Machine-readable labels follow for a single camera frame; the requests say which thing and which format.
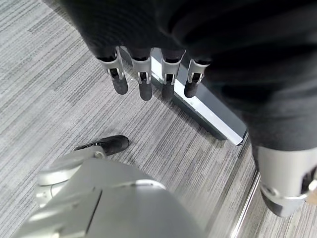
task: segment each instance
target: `black rubber tip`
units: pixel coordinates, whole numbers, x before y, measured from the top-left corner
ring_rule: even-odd
[[[118,94],[124,95],[128,92],[128,83],[125,77],[123,79],[119,79],[119,77],[113,78],[113,87]]]
[[[145,81],[142,81],[142,84],[139,84],[140,96],[144,101],[148,101],[152,98],[152,85],[147,84]]]
[[[162,98],[164,100],[172,100],[174,96],[174,85],[171,85],[171,82],[163,84],[162,87]]]
[[[195,82],[189,83],[186,81],[185,89],[184,89],[184,94],[186,98],[192,98],[195,96],[197,92],[198,85]]]
[[[103,148],[106,155],[113,155],[128,148],[130,141],[124,135],[115,135],[102,138],[98,141],[91,142],[86,145],[78,146],[74,150],[81,150],[90,146],[99,145]]]

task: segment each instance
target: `robotic hand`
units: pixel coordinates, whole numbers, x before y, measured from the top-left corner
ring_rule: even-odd
[[[161,48],[166,99],[186,50],[192,60],[184,94],[193,97],[205,75],[213,93],[245,122],[263,199],[273,213],[291,215],[317,187],[316,1],[59,4],[119,94],[128,86],[118,46],[130,53],[143,100],[152,96],[151,48]]]

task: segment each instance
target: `black fabric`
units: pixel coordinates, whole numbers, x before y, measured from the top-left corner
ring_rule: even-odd
[[[128,46],[133,57],[159,47],[212,60],[203,81],[246,123],[254,146],[317,147],[317,1],[60,3],[98,58],[111,47]],[[150,87],[140,85],[144,100],[152,96]],[[196,89],[187,83],[185,95]]]

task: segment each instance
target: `striped carpet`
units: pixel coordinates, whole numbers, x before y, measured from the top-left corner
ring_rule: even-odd
[[[116,134],[129,137],[131,146],[110,159],[166,185],[209,237],[230,235],[254,169],[248,140],[240,147],[217,141],[157,90],[142,101],[128,65],[129,92],[116,94],[79,33],[40,1],[0,1],[0,56],[1,238],[36,209],[33,191],[43,166]],[[273,237],[273,220],[274,227],[296,227],[287,237],[304,234],[303,222],[279,222],[256,202],[252,214],[263,213],[261,224],[248,214],[243,237]],[[303,212],[316,218],[314,208]]]

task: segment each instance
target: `floor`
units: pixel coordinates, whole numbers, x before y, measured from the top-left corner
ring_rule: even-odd
[[[78,32],[37,0],[0,1],[0,56],[0,237],[37,208],[33,189],[43,166],[115,134],[131,145],[110,159],[166,185],[209,237],[230,236],[254,171],[247,138],[238,147],[216,140],[155,89],[142,101],[126,64],[129,92],[116,94]],[[241,237],[317,234],[315,207],[281,221],[257,193],[251,208]]]

